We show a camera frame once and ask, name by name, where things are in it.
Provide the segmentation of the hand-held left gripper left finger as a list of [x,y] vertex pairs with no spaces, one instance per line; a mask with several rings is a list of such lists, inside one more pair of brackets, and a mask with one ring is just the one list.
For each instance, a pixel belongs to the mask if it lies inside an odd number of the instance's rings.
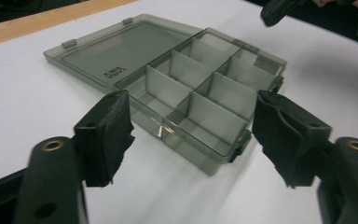
[[78,122],[74,139],[88,187],[105,187],[113,180],[134,141],[132,130],[127,91],[106,94]]

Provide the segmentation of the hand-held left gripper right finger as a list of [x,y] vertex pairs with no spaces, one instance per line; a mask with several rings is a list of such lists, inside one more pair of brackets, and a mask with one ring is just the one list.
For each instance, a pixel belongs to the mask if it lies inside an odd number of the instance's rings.
[[252,133],[287,186],[312,184],[318,150],[331,132],[331,126],[283,95],[257,93]]

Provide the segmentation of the grey transparent compartment box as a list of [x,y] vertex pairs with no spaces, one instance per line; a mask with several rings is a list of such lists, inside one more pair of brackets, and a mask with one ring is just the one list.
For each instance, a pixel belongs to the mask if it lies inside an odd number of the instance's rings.
[[207,175],[253,143],[257,93],[278,91],[286,66],[212,28],[148,14],[67,40],[44,55],[104,93],[127,91],[132,121]]

